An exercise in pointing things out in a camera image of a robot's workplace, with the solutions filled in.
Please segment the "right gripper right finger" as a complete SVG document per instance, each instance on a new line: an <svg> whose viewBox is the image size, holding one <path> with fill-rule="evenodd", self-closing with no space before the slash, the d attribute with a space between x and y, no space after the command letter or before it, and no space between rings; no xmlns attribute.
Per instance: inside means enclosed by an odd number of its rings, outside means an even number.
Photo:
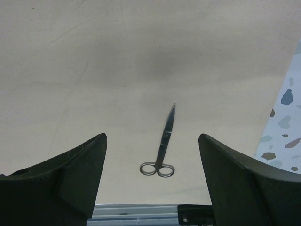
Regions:
<svg viewBox="0 0 301 226"><path fill-rule="evenodd" d="M233 150L207 134L200 157L218 226L299 226L301 176Z"/></svg>

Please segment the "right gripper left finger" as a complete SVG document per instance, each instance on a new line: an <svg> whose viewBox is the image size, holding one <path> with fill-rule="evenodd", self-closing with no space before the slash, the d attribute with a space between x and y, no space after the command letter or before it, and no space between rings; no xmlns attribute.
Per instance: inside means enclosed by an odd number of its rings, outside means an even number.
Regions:
<svg viewBox="0 0 301 226"><path fill-rule="evenodd" d="M0 176L2 226L85 226L107 150L102 133L44 162Z"/></svg>

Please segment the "steel surgical scissors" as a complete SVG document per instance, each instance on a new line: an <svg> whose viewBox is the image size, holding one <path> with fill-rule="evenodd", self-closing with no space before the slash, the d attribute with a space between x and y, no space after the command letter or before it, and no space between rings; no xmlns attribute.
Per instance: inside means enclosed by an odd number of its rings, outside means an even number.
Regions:
<svg viewBox="0 0 301 226"><path fill-rule="evenodd" d="M140 165L139 171L145 176L158 174L162 178L171 177L175 173L175 168L172 165L164 164L164 158L167 152L168 144L172 135L174 118L175 118L176 103L173 104L167 117L159 149L155 162L144 162Z"/></svg>

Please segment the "beige cloth wrap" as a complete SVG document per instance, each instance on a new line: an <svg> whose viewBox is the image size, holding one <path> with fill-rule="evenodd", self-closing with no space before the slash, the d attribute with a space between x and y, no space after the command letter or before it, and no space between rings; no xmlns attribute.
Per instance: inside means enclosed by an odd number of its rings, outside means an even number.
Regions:
<svg viewBox="0 0 301 226"><path fill-rule="evenodd" d="M210 204L200 134L252 156L300 36L298 0L3 0L0 172L105 133L97 203Z"/></svg>

